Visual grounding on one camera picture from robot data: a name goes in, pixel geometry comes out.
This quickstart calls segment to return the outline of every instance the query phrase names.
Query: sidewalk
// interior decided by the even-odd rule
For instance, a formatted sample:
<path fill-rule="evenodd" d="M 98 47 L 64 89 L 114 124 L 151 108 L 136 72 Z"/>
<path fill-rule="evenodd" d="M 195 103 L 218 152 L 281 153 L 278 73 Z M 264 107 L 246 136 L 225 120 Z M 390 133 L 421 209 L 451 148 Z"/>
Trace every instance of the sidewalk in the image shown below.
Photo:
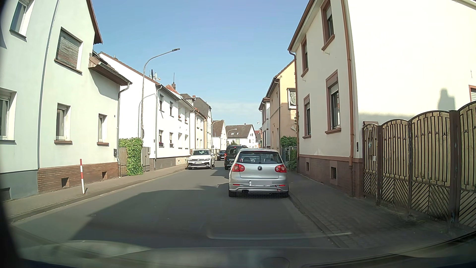
<path fill-rule="evenodd" d="M 288 172 L 288 180 L 293 203 L 340 247 L 405 249 L 452 238 L 446 224 L 405 220 L 369 200 L 350 198 L 295 172 Z"/>
<path fill-rule="evenodd" d="M 81 186 L 75 186 L 68 189 L 3 202 L 3 205 L 5 206 L 7 218 L 11 222 L 14 222 L 57 207 L 66 206 L 84 199 L 99 196 L 182 170 L 185 170 L 185 165 L 168 167 L 156 171 L 148 171 L 143 175 L 123 176 L 121 178 L 113 178 L 86 184 L 84 185 L 84 188 L 86 189 L 85 195 L 82 194 Z"/>

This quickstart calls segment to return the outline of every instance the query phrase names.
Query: taillight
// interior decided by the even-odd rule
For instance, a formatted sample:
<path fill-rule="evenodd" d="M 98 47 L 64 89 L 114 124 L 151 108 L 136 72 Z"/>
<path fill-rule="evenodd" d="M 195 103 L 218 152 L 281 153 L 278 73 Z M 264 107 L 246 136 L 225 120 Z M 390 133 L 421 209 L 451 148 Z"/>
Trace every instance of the taillight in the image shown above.
<path fill-rule="evenodd" d="M 243 172 L 245 171 L 245 166 L 240 165 L 240 164 L 234 164 L 233 167 L 231 168 L 232 172 Z"/>
<path fill-rule="evenodd" d="M 285 165 L 278 165 L 274 168 L 274 171 L 279 173 L 286 173 L 286 166 Z"/>

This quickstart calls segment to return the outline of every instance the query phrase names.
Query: red and white bollard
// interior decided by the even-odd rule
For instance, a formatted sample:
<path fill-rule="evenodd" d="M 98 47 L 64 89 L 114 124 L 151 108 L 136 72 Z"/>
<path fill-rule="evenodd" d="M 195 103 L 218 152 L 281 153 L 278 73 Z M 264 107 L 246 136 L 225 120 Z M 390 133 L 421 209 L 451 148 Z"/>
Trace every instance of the red and white bollard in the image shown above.
<path fill-rule="evenodd" d="M 84 179 L 83 179 L 83 160 L 81 158 L 79 159 L 79 167 L 81 169 L 81 186 L 83 188 L 83 194 L 85 194 L 85 192 L 84 192 Z"/>

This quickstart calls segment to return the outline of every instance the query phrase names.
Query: curb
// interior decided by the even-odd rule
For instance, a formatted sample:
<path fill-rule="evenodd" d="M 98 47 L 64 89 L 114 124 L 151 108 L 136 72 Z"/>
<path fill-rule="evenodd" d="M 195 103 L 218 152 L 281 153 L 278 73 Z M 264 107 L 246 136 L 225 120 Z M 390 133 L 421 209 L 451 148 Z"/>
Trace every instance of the curb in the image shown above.
<path fill-rule="evenodd" d="M 23 220 L 25 218 L 28 218 L 28 217 L 34 216 L 36 214 L 40 214 L 40 213 L 43 213 L 43 212 L 53 210 L 53 209 L 58 208 L 58 207 L 71 205 L 73 203 L 76 203 L 76 202 L 79 202 L 79 201 L 82 201 L 82 200 L 86 200 L 86 199 L 89 199 L 89 198 L 93 198 L 93 197 L 96 197 L 96 196 L 107 194 L 109 192 L 117 191 L 117 190 L 129 187 L 129 186 L 132 186 L 132 185 L 136 185 L 136 184 L 139 184 L 139 183 L 143 183 L 143 182 L 146 182 L 146 181 L 151 181 L 151 180 L 154 180 L 154 179 L 162 178 L 162 177 L 168 176 L 170 174 L 174 174 L 174 173 L 181 172 L 181 171 L 184 171 L 184 170 L 185 169 L 178 169 L 178 170 L 175 170 L 174 172 L 171 172 L 169 174 L 165 174 L 165 175 L 158 176 L 158 177 L 155 177 L 155 178 L 144 179 L 144 180 L 139 180 L 139 181 L 135 181 L 135 182 L 122 184 L 122 185 L 119 185 L 119 186 L 115 186 L 115 187 L 107 188 L 107 189 L 104 189 L 104 190 L 100 190 L 100 191 L 91 193 L 91 194 L 86 195 L 86 196 L 79 196 L 79 197 L 75 197 L 75 198 L 72 198 L 72 199 L 69 199 L 69 200 L 66 200 L 66 201 L 63 201 L 63 202 L 59 202 L 59 203 L 56 203 L 56 204 L 36 208 L 36 209 L 33 209 L 29 212 L 22 213 L 22 214 L 14 216 L 14 217 L 8 218 L 8 222 L 13 223 L 13 222 L 16 222 L 16 221 L 20 221 L 20 220 Z"/>
<path fill-rule="evenodd" d="M 349 248 L 349 246 L 344 241 L 342 241 L 338 236 L 336 236 L 331 230 L 329 230 L 329 228 L 327 228 L 327 226 L 324 223 L 322 223 L 317 217 L 312 215 L 312 213 L 309 212 L 309 210 L 307 210 L 302 205 L 301 201 L 299 201 L 299 199 L 294 194 L 292 194 L 291 191 L 289 192 L 289 199 L 294 204 L 294 206 L 302 214 L 304 214 L 304 216 L 308 217 L 317 227 L 319 227 L 324 232 L 326 237 L 330 239 L 332 242 L 334 242 L 334 244 L 336 244 L 340 248 Z"/>

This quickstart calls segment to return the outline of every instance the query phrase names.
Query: blurred license plate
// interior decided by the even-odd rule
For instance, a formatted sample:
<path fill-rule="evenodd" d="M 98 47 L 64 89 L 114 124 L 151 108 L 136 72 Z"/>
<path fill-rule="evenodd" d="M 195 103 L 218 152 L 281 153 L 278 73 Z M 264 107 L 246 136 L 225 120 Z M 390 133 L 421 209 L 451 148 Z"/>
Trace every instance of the blurred license plate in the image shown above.
<path fill-rule="evenodd" d="M 272 181 L 249 181 L 250 186 L 271 186 Z"/>

